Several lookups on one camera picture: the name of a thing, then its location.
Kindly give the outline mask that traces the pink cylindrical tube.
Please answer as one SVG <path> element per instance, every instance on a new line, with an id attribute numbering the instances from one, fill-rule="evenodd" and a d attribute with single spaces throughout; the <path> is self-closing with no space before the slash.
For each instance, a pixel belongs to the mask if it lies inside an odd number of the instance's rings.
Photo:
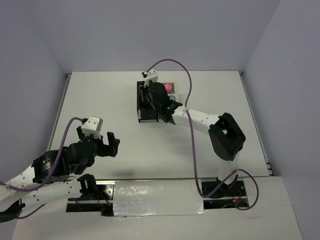
<path id="1" fill-rule="evenodd" d="M 168 94 L 171 94 L 171 93 L 172 93 L 172 91 L 173 91 L 173 86 L 172 86 L 171 84 L 166 83 L 166 84 L 164 85 L 164 87 L 165 87 L 165 90 L 166 90 L 166 92 L 167 92 Z"/>

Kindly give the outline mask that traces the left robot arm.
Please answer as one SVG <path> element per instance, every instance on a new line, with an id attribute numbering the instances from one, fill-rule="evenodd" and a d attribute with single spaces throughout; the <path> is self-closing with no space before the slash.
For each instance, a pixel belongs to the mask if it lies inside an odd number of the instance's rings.
<path id="1" fill-rule="evenodd" d="M 78 142 L 60 144 L 35 159 L 22 173 L 0 183 L 0 221 L 22 219 L 22 213 L 35 212 L 49 202 L 97 196 L 98 187 L 92 174 L 85 173 L 96 157 L 115 157 L 120 140 L 107 133 L 108 144 L 98 129 L 79 126 Z"/>

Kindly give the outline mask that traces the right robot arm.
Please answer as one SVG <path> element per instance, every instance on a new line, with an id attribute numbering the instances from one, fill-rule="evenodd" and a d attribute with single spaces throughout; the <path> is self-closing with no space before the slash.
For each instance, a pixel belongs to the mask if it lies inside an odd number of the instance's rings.
<path id="1" fill-rule="evenodd" d="M 214 115 L 186 107 L 171 99 L 164 84 L 151 81 L 137 82 L 138 120 L 162 120 L 164 123 L 185 126 L 190 129 L 194 177 L 198 178 L 195 131 L 207 135 L 220 163 L 218 166 L 218 192 L 223 196 L 235 190 L 238 178 L 238 155 L 246 136 L 234 117 L 225 112 Z"/>

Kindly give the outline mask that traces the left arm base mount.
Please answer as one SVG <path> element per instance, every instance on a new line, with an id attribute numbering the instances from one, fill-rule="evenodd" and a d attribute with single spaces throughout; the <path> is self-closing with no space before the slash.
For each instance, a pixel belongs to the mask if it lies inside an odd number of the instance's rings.
<path id="1" fill-rule="evenodd" d="M 67 213 L 99 213 L 104 217 L 114 216 L 115 182 L 97 181 L 91 174 L 77 179 L 80 183 L 80 196 L 67 200 Z"/>

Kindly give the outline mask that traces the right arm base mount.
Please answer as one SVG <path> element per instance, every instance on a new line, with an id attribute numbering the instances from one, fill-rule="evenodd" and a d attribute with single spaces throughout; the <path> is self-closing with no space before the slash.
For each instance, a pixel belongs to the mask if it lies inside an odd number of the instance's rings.
<path id="1" fill-rule="evenodd" d="M 249 207 L 244 182 L 236 176 L 230 185 L 224 183 L 214 194 L 205 198 L 203 208 L 205 210 L 230 209 L 235 208 L 238 202 L 239 208 Z"/>

